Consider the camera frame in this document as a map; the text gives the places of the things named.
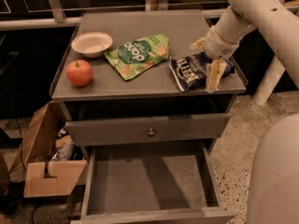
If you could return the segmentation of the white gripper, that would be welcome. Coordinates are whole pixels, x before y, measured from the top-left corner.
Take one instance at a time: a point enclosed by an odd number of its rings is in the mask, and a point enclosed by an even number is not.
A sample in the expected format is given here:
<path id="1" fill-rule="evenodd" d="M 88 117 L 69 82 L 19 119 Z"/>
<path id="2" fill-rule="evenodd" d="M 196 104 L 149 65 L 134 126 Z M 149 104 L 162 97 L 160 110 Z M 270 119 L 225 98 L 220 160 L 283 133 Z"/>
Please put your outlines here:
<path id="1" fill-rule="evenodd" d="M 206 90 L 214 92 L 220 83 L 226 68 L 226 61 L 239 47 L 239 38 L 235 35 L 221 37 L 215 25 L 205 35 L 190 45 L 190 49 L 204 49 L 206 55 L 216 59 L 206 67 Z"/>

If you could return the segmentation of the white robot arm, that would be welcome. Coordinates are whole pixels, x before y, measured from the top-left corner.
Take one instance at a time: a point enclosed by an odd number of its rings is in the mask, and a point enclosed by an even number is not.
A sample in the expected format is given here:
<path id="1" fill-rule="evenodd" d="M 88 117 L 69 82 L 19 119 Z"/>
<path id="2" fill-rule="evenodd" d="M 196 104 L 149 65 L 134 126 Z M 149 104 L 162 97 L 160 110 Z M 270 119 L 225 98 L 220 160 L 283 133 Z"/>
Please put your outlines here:
<path id="1" fill-rule="evenodd" d="M 229 58 L 259 30 L 299 86 L 299 18 L 284 0 L 228 0 L 216 25 L 192 45 L 212 59 Z M 299 224 L 299 114 L 281 119 L 258 145 L 249 182 L 247 224 Z"/>

